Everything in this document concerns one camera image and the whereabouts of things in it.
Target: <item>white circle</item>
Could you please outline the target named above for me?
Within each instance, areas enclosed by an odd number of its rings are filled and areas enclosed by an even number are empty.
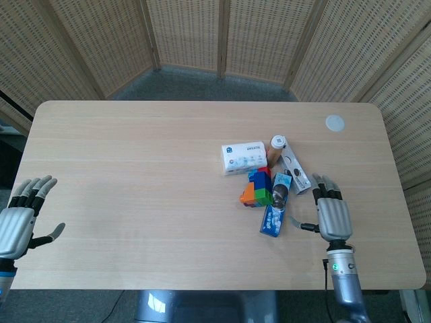
[[[338,114],[331,114],[326,118],[326,127],[329,130],[338,132],[344,130],[344,119],[340,117]]]
[[[286,146],[286,138],[280,135],[276,135],[271,140],[271,146],[275,149],[281,149]]]

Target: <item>blue box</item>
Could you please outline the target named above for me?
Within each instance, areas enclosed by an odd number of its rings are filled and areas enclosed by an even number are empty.
[[[283,223],[284,213],[292,177],[282,173],[277,173],[272,188],[273,204],[268,205],[262,220],[261,233],[278,237]]]

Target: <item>blue block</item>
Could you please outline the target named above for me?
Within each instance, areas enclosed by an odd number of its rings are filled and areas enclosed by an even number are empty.
[[[266,188],[272,193],[272,182],[271,178],[265,172],[256,172],[248,177],[249,182],[255,183],[255,190]]]
[[[249,181],[249,182],[252,182],[252,181],[250,180],[250,177],[253,177],[253,175],[254,175],[255,173],[257,173],[257,169],[254,169],[254,170],[251,170],[250,172],[248,172],[248,181]]]

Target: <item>brown bottle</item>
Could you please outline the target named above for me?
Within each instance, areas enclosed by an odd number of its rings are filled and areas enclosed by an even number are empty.
[[[281,135],[276,135],[272,138],[271,143],[267,149],[267,162],[268,167],[272,168],[277,163],[281,156],[283,148],[286,146],[286,138]]]

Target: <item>toy block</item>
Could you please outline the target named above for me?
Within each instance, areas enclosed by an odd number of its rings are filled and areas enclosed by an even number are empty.
[[[272,193],[265,188],[255,190],[255,200],[262,205],[272,204]]]
[[[261,167],[257,170],[258,172],[265,172],[271,178],[271,169],[269,167]]]
[[[263,207],[272,204],[272,182],[270,174],[271,171],[268,167],[251,170],[248,173],[249,183],[240,196],[240,202],[246,207]]]
[[[255,200],[255,184],[253,182],[249,182],[240,196],[240,202],[246,206],[251,206],[256,203]]]
[[[266,188],[268,191],[272,191],[271,178],[265,172],[256,172],[248,180],[255,183],[255,190]]]

